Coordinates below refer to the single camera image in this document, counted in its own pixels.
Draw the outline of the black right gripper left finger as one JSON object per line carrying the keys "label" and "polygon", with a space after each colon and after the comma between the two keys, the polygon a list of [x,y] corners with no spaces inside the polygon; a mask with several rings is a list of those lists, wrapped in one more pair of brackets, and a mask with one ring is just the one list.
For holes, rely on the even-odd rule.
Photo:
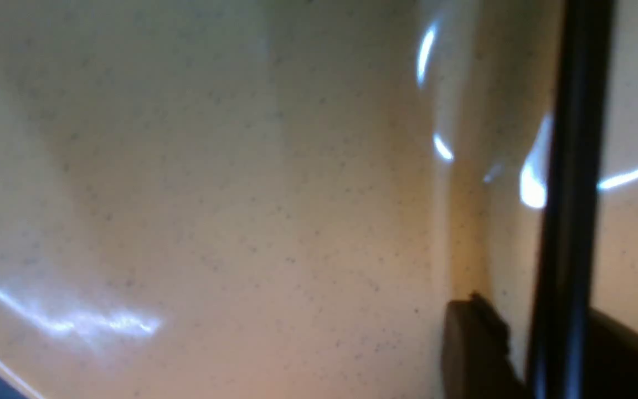
{"label": "black right gripper left finger", "polygon": [[446,306],[441,378],[446,398],[529,398],[511,364],[510,329],[480,293]]}

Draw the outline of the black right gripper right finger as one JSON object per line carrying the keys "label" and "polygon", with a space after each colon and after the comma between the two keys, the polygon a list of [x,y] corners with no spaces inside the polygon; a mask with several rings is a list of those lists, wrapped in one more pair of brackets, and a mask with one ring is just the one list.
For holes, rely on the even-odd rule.
{"label": "black right gripper right finger", "polygon": [[638,398],[638,333],[595,309],[588,321],[586,397]]}

